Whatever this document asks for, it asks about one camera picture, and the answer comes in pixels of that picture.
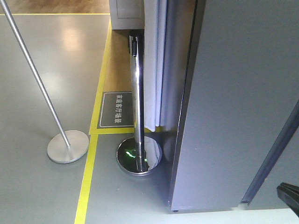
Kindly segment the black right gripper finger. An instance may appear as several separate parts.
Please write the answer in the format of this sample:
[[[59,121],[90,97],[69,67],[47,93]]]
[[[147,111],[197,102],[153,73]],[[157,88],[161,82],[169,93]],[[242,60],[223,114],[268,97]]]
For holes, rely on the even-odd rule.
[[[282,182],[277,186],[277,195],[297,216],[299,216],[299,187]]]

